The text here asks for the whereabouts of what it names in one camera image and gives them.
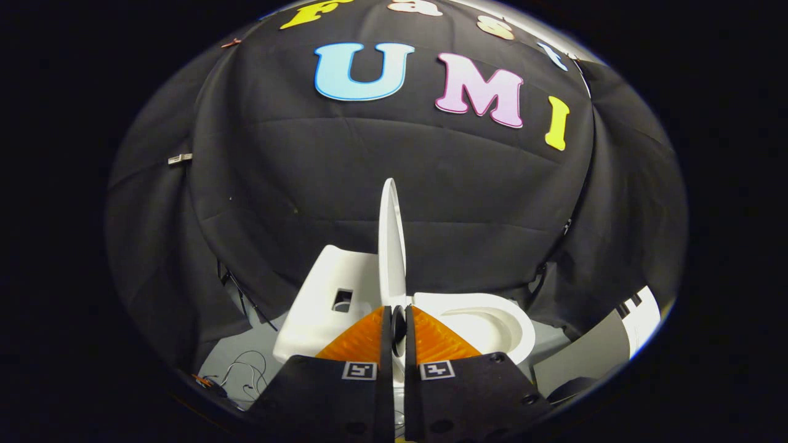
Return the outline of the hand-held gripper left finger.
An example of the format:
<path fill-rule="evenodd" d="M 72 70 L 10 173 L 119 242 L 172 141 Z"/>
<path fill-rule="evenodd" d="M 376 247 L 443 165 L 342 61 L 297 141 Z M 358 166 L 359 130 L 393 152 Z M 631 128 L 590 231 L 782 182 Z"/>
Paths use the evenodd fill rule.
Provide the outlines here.
<path fill-rule="evenodd" d="M 344 338 L 363 340 L 367 355 L 344 359 L 293 355 L 245 417 L 265 442 L 392 442 L 392 309 L 381 306 Z"/>

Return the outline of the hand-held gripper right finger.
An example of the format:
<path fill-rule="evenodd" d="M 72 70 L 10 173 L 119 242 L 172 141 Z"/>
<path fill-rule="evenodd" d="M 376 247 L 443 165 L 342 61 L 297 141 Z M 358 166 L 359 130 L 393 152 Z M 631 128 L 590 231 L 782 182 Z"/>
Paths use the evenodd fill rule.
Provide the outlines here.
<path fill-rule="evenodd" d="M 526 434 L 552 411 L 503 351 L 461 359 L 419 358 L 433 319 L 412 305 L 404 312 L 407 441 L 506 442 Z"/>

